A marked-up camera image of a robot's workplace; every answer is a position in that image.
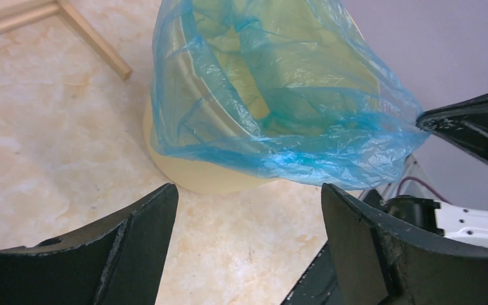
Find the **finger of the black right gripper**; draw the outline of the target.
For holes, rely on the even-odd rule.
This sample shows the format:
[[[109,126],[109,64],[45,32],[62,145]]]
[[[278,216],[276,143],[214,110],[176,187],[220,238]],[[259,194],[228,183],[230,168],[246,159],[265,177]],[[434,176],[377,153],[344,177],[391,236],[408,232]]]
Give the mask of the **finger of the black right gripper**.
[[[488,93],[426,111],[416,126],[488,165]]]

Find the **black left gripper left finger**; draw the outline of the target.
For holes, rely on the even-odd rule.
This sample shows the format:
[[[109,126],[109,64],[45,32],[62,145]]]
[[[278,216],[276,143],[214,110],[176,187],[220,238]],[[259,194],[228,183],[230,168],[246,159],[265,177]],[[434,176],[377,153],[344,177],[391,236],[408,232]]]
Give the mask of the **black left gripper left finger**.
[[[154,304],[178,200],[165,184],[79,229],[0,250],[0,304]]]

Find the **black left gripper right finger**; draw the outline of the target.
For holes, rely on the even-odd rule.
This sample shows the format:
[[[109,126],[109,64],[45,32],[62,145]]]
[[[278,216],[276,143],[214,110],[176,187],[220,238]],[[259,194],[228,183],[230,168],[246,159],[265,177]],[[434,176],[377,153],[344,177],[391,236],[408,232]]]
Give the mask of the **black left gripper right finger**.
[[[332,184],[321,203],[346,304],[488,304],[488,248],[427,232]]]

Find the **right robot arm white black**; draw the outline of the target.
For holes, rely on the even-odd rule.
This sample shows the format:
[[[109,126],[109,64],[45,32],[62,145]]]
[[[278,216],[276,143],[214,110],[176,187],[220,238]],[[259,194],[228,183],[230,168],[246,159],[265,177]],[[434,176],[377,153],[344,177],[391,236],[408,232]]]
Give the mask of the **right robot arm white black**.
[[[416,125],[488,165],[488,93],[426,111]],[[430,233],[488,248],[488,211],[452,205],[418,177],[404,177],[393,197],[371,189],[362,200]]]

